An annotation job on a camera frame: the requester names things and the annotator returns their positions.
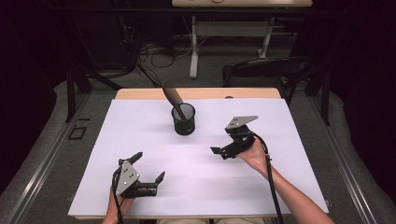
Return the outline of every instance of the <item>person's hand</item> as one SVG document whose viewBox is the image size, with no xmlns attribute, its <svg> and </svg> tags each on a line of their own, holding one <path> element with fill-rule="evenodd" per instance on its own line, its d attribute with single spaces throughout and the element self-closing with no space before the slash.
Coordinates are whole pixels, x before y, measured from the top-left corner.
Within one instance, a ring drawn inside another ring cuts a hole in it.
<svg viewBox="0 0 396 224">
<path fill-rule="evenodd" d="M 128 213 L 132 207 L 134 199 L 124 199 L 121 196 L 117 196 L 119 201 L 120 210 L 123 216 Z M 114 200 L 113 189 L 110 188 L 110 194 L 108 196 L 108 206 L 106 211 L 105 219 L 103 219 L 103 224 L 117 224 L 119 223 L 118 209 L 116 202 Z"/>
<path fill-rule="evenodd" d="M 262 143 L 258 138 L 254 140 L 250 149 L 238 154 L 238 157 L 244 160 L 251 168 L 258 171 L 265 178 L 268 176 L 267 162 Z"/>
</svg>

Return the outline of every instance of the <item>white paper sheet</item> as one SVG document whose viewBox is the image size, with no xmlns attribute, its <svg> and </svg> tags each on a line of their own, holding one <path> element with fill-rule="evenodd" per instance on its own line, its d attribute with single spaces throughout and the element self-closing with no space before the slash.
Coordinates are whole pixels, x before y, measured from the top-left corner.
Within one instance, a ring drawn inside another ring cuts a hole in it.
<svg viewBox="0 0 396 224">
<path fill-rule="evenodd" d="M 165 171 L 156 197 L 138 198 L 128 216 L 224 217 L 275 215 L 268 182 L 241 159 L 223 160 L 210 147 L 232 142 L 224 128 L 233 117 L 259 116 L 247 126 L 263 138 L 272 164 L 328 212 L 318 182 L 284 100 L 187 100 L 196 109 L 195 131 L 175 133 L 166 100 L 113 100 L 69 216 L 106 213 L 111 178 L 119 159 L 142 151 L 134 164 L 141 182 Z M 282 213 L 289 209 L 280 200 Z"/>
</svg>

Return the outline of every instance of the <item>chair backrest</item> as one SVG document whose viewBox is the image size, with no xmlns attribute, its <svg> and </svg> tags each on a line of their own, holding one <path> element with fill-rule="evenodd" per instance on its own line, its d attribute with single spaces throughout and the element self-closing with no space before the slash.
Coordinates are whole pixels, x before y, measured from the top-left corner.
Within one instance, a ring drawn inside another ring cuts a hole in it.
<svg viewBox="0 0 396 224">
<path fill-rule="evenodd" d="M 289 105 L 297 84 L 311 76 L 314 69 L 312 60 L 305 57 L 262 58 L 228 64 L 223 67 L 223 87 L 276 87 Z"/>
</svg>

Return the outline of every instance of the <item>chair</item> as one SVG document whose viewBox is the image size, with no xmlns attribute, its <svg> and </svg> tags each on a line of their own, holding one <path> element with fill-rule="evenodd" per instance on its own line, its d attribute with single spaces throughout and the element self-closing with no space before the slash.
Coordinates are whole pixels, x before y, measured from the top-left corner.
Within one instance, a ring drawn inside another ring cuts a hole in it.
<svg viewBox="0 0 396 224">
<path fill-rule="evenodd" d="M 290 105 L 297 84 L 314 74 L 312 60 L 305 57 L 261 58 L 222 69 L 223 87 L 274 87 Z"/>
</svg>

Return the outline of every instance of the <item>gray carpet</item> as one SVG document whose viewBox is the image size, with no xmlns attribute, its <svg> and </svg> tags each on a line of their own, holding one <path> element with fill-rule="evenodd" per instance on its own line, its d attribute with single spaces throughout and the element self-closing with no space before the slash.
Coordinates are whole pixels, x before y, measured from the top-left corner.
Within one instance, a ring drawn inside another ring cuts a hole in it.
<svg viewBox="0 0 396 224">
<path fill-rule="evenodd" d="M 144 64 L 152 69 L 161 80 L 176 77 L 176 83 L 179 87 L 220 87 L 222 66 L 227 63 L 237 63 L 256 58 L 256 50 L 262 43 L 257 39 L 236 38 L 226 40 L 212 39 L 200 47 L 198 78 L 195 80 L 191 80 L 188 75 L 190 72 L 190 57 L 178 57 L 171 66 L 166 68 L 155 67 L 150 60 L 147 60 Z M 274 36 L 267 56 L 287 56 L 292 41 L 293 38 L 289 36 Z M 171 62 L 170 58 L 163 54 L 154 57 L 154 64 L 157 64 L 156 62 L 163 64 Z M 128 88 L 152 87 L 148 79 L 142 74 L 137 74 L 136 71 L 128 76 L 113 80 Z M 109 103 L 115 95 L 115 92 L 111 91 L 109 87 L 96 80 L 92 80 L 92 85 L 95 91 L 88 97 L 86 104 L 81 107 L 76 119 L 70 124 L 72 128 L 75 125 L 76 127 L 87 128 L 83 139 L 67 140 L 68 136 L 66 136 L 66 139 L 62 141 L 59 146 L 59 153 L 50 167 L 50 172 L 48 176 L 45 176 L 44 184 L 40 186 L 41 189 L 32 203 L 24 210 L 25 214 L 22 214 L 21 218 L 18 219 L 20 223 L 101 222 L 100 220 L 80 221 L 67 216 L 71 204 L 68 198 L 77 190 L 85 165 L 90 157 L 92 146 L 106 116 Z M 35 175 L 43 159 L 48 155 L 49 150 L 59 140 L 57 137 L 62 132 L 67 112 L 64 83 L 56 91 L 58 93 L 58 103 L 48 125 L 32 148 L 25 164 L 0 197 L 0 223 L 7 223 L 9 216 L 13 215 L 13 211 L 15 211 L 13 209 L 16 205 L 20 205 L 19 199 L 25 188 L 29 186 L 29 181 Z M 330 140 L 320 125 L 322 121 L 316 116 L 317 110 L 312 106 L 312 101 L 315 101 L 315 99 L 306 98 L 302 92 L 298 92 L 291 103 L 290 112 L 324 198 L 332 203 L 332 206 L 329 207 L 330 216 L 336 223 L 364 223 L 353 203 L 346 183 L 340 175 L 331 150 Z M 376 185 L 369 171 L 356 155 L 350 143 L 347 123 L 342 110 L 342 101 L 333 94 L 330 100 L 330 120 L 334 136 L 345 153 L 346 160 L 356 176 L 370 208 L 372 208 L 377 223 L 393 223 L 396 218 L 395 205 Z M 287 218 L 287 221 L 287 223 L 294 223 L 290 217 Z"/>
</svg>

